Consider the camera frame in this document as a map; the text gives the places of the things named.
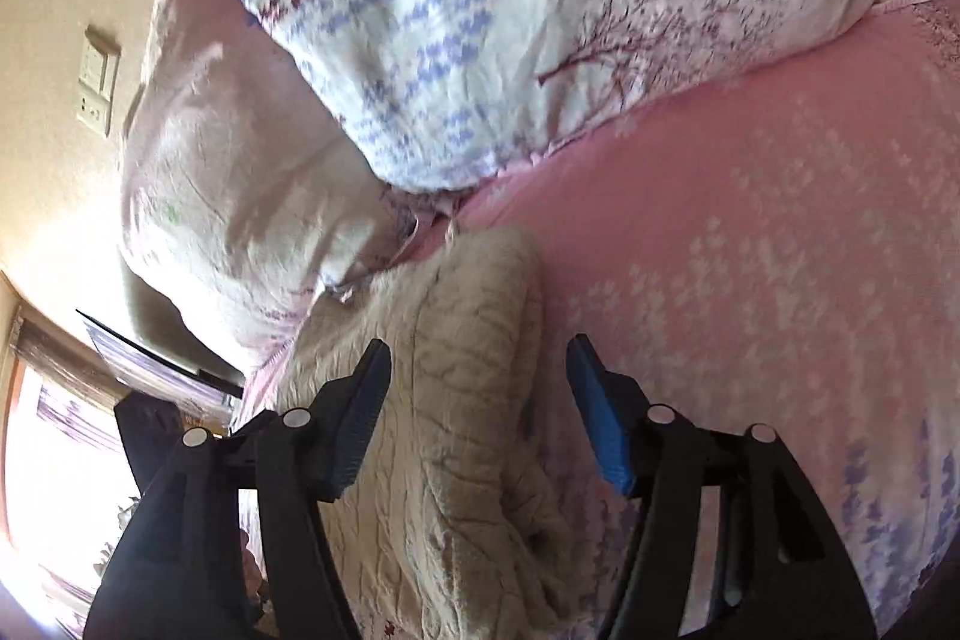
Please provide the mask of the bamboo window blind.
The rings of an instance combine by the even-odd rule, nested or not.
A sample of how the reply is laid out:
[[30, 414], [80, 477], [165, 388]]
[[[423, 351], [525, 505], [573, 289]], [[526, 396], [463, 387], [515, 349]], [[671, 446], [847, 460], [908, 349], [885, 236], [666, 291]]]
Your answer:
[[100, 360], [78, 353], [36, 321], [21, 320], [13, 328], [11, 347], [31, 369], [99, 408], [114, 408], [127, 393]]

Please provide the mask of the white wall socket plate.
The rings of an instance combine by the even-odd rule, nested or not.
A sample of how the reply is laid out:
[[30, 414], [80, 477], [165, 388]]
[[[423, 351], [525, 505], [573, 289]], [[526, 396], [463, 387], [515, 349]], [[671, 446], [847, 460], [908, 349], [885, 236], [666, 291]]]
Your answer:
[[80, 91], [76, 94], [75, 117], [86, 128], [107, 138], [110, 130], [110, 102], [96, 92]]

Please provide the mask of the pink floral bed sheet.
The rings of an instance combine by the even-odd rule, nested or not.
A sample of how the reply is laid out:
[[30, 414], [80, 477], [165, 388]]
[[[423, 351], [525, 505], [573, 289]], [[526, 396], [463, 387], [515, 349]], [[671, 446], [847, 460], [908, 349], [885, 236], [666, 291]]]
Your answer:
[[773, 425], [882, 632], [958, 533], [958, 0], [635, 110], [478, 191], [438, 229], [521, 230], [542, 344], [523, 434], [573, 533], [592, 638], [635, 526], [597, 470], [568, 341], [697, 424]]

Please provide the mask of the dark bedside table top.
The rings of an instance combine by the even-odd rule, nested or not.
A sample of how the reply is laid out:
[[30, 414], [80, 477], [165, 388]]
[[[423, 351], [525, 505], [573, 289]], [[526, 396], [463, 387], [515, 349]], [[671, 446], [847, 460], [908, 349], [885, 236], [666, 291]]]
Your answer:
[[194, 417], [226, 425], [242, 398], [242, 386], [203, 369], [189, 369], [117, 333], [78, 310], [89, 341], [112, 375], [132, 390], [171, 401]]

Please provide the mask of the white wall switch plate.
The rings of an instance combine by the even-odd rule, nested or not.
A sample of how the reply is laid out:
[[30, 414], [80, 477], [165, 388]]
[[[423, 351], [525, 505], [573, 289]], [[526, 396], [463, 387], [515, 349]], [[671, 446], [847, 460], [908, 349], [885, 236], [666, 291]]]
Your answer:
[[93, 89], [99, 96], [110, 101], [116, 87], [119, 58], [121, 58], [121, 49], [116, 42], [99, 29], [88, 26], [83, 37], [78, 80], [82, 85]]

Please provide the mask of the pale pink floral pillow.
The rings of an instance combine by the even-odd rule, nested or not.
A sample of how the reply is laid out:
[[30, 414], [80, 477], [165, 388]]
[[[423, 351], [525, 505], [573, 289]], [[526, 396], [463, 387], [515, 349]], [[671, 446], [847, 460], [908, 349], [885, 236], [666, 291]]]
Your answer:
[[155, 0], [121, 214], [128, 268], [244, 375], [418, 227], [239, 0]]

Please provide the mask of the beige cable knit sweater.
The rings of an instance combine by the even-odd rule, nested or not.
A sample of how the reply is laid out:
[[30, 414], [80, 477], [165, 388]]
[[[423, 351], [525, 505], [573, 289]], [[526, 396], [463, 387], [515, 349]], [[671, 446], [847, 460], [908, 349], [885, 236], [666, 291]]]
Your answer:
[[544, 638], [573, 619], [573, 533], [523, 434], [543, 318], [534, 244], [498, 227], [319, 299], [302, 325], [281, 411], [371, 339], [392, 354], [356, 482], [320, 510], [364, 637]]

